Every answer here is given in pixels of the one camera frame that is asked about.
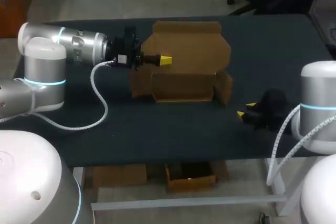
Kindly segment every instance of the gray floor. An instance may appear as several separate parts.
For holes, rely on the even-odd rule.
[[[116,19],[173,16],[226,15],[244,2],[227,6],[226,0],[33,0],[30,22],[51,22],[74,19]],[[11,78],[19,60],[15,39],[0,40],[0,78]],[[290,178],[301,160],[293,159],[285,167]],[[164,182],[150,181],[144,186],[101,188],[98,201],[160,199],[229,195],[264,195],[265,171],[260,160],[227,162],[231,180],[215,190],[192,195],[168,195]],[[107,223],[257,223],[259,212],[273,216],[273,223],[299,223],[298,211],[288,217],[274,217],[273,204],[160,208],[102,211],[96,213],[97,224]]]

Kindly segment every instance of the black table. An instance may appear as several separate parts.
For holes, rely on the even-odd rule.
[[[156,18],[79,20],[54,23],[92,30],[110,38],[121,36],[125,25],[137,27],[140,41],[152,32]],[[285,90],[290,101],[300,101],[302,67],[331,57],[310,20],[303,15],[160,18],[159,20],[218,21],[222,35],[232,47],[227,71],[234,79],[227,108],[218,102],[162,103],[133,100],[126,69],[102,68],[96,84],[109,104],[101,125],[81,132],[59,130],[40,118],[29,116],[0,125],[0,129],[23,130],[46,138],[69,166],[160,163],[215,159],[270,157],[275,135],[254,132],[243,125],[236,111],[258,101],[268,88]],[[94,95],[91,69],[67,66],[64,107],[45,113],[66,126],[95,122],[103,107]],[[23,61],[17,77],[23,76]],[[284,137],[278,156],[285,156],[296,141]],[[302,148],[297,156],[314,153]]]

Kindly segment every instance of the metal table frame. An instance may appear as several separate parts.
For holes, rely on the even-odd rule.
[[[293,176],[288,188],[285,187],[281,173],[279,173],[272,186],[273,194],[263,196],[234,196],[234,197],[202,197],[202,198],[182,198],[182,199],[155,199],[155,200],[135,200],[119,202],[92,203],[94,211],[134,209],[134,208],[157,208],[157,207],[182,207],[182,206],[207,206],[207,205],[229,205],[229,204],[252,204],[258,202],[276,202],[278,216],[287,216],[300,200],[303,180],[314,165],[318,157],[306,157],[304,163]],[[265,159],[268,168],[270,159]],[[81,185],[85,177],[85,168],[76,167],[73,175]]]

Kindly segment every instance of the coiled white cable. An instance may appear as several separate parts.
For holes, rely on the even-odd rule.
[[[272,156],[271,156],[271,162],[269,164],[269,169],[268,169],[268,174],[267,174],[267,181],[266,184],[268,186],[270,186],[272,184],[271,182],[271,176],[272,176],[272,172],[273,172],[273,167],[274,167],[274,162],[276,160],[276,155],[277,155],[277,151],[278,151],[278,146],[279,146],[279,142],[280,139],[282,137],[282,134],[285,131],[285,128],[287,126],[287,124],[290,122],[290,120],[292,119],[292,117],[300,110],[300,105],[297,105],[286,117],[286,119],[284,120],[284,122],[282,123],[282,126],[277,134],[277,137],[275,138],[274,141],[274,146],[273,146],[273,151],[272,151]]]
[[[268,170],[268,175],[267,175],[267,185],[270,186],[273,181],[274,181],[274,178],[278,175],[278,173],[280,172],[281,168],[285,165],[285,163],[291,158],[294,156],[294,154],[301,148],[301,146],[303,144],[305,144],[306,141],[310,140],[310,138],[312,136],[314,136],[316,133],[318,133],[322,128],[326,127],[328,124],[332,123],[336,121],[336,115],[326,119],[325,121],[323,121],[322,123],[320,123],[319,125],[317,125],[315,128],[313,128],[307,135],[305,135],[290,151],[289,153],[283,158],[283,160],[281,161],[281,163],[279,164],[278,166],[278,169],[273,173],[273,167],[274,167],[274,161],[275,161],[275,155],[276,155],[276,152],[275,152],[275,155],[273,155],[272,153],[272,160],[271,160],[271,164],[272,166],[270,165],[269,166],[269,170]]]
[[[90,81],[91,81],[91,86],[92,86],[92,89],[93,91],[95,92],[95,94],[97,95],[97,97],[99,98],[99,100],[101,101],[101,103],[103,104],[104,106],[104,114],[103,116],[101,117],[101,119],[99,119],[98,121],[96,121],[95,123],[92,123],[90,125],[87,125],[87,126],[83,126],[83,127],[66,127],[66,126],[62,126],[56,122],[54,122],[53,120],[49,119],[48,117],[42,115],[42,114],[39,114],[39,113],[35,113],[35,112],[32,112],[31,114],[32,115],[35,115],[35,116],[38,116],[39,118],[42,118],[43,120],[47,121],[48,123],[50,123],[51,125],[57,127],[57,128],[60,128],[62,130],[66,130],[66,131],[82,131],[82,130],[87,130],[89,128],[92,128],[92,127],[95,127],[97,126],[98,124],[100,124],[102,121],[105,120],[105,118],[107,117],[108,113],[109,113],[109,107],[106,103],[106,101],[104,100],[104,98],[101,96],[101,94],[99,93],[97,87],[96,87],[96,84],[94,82],[94,75],[97,71],[98,68],[102,67],[102,66],[108,66],[109,63],[113,63],[113,61],[106,61],[106,62],[102,62],[102,63],[99,63],[97,65],[95,65],[95,67],[92,69],[91,71],[91,75],[90,75]],[[20,115],[15,115],[15,116],[10,116],[8,118],[2,118],[0,119],[0,123],[2,122],[5,122],[5,121],[8,121],[10,119],[13,119],[13,118],[16,118]]]

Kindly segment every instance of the cardboard box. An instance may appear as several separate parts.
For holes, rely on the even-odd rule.
[[[93,168],[94,188],[140,185],[146,182],[146,165],[97,166]]]
[[[17,37],[32,0],[0,0],[0,38]]]
[[[143,65],[130,73],[133,98],[152,95],[157,102],[211,101],[227,105],[232,78],[225,72],[231,48],[218,22],[162,22],[142,44],[144,55],[165,55],[171,65]]]
[[[168,190],[190,193],[209,190],[216,182],[229,180],[225,162],[200,162],[165,165]]]

